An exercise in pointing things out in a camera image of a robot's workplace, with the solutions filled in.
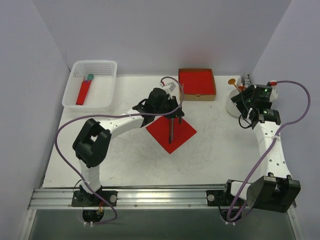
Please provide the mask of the black handled metal fork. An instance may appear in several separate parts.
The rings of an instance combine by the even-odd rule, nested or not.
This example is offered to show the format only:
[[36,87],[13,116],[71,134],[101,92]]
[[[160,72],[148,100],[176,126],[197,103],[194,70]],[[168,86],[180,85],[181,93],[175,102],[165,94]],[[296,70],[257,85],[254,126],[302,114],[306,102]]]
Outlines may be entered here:
[[170,124],[169,122],[169,144],[172,143],[173,136],[174,136],[174,119],[173,119],[173,124]]

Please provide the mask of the red paper napkin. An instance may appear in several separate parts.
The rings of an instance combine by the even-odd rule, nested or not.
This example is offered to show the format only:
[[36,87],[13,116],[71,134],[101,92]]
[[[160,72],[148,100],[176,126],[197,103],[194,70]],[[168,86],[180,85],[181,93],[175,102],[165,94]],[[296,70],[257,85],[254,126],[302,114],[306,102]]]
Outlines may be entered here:
[[173,140],[170,142],[171,121],[162,116],[146,127],[150,135],[169,154],[181,147],[186,141],[194,136],[197,131],[183,118],[181,122],[176,118],[173,121]]

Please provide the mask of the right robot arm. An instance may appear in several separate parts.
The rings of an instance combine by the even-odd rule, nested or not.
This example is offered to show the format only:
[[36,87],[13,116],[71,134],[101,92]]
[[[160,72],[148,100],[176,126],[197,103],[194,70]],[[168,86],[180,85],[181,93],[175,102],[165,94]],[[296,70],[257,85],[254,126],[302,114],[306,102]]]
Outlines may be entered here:
[[281,118],[272,109],[274,87],[251,85],[230,100],[240,115],[250,121],[258,141],[260,177],[252,183],[228,180],[222,200],[232,205],[245,202],[252,209],[285,213],[295,201],[301,184],[294,180],[285,161],[279,129]]

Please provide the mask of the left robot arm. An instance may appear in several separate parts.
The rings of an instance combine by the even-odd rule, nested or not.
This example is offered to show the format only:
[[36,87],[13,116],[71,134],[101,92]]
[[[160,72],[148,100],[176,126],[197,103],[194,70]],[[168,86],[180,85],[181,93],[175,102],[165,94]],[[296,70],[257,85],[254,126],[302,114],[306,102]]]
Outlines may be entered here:
[[88,119],[76,137],[72,148],[79,159],[84,181],[80,184],[83,200],[90,206],[101,201],[100,164],[106,158],[110,142],[130,130],[143,128],[155,120],[156,115],[166,114],[169,120],[182,121],[185,113],[169,87],[154,88],[120,118],[109,119],[106,126],[93,118]]

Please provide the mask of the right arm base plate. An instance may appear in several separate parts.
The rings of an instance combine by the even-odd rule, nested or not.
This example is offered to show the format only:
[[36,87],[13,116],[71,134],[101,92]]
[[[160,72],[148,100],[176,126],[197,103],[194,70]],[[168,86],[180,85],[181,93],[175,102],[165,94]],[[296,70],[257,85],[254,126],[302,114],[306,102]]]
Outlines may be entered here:
[[225,196],[223,190],[207,190],[206,201],[210,207],[224,207],[231,204],[231,201]]

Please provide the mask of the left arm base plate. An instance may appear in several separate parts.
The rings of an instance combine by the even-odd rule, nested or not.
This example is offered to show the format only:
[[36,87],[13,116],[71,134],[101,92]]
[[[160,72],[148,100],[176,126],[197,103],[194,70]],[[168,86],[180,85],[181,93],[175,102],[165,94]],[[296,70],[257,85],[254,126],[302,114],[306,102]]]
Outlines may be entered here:
[[[115,207],[117,205],[118,192],[114,190],[100,190],[97,192],[104,200],[106,200],[111,206]],[[73,193],[72,207],[104,207],[107,206],[106,203],[94,194],[90,194],[86,191],[82,192],[76,190]]]

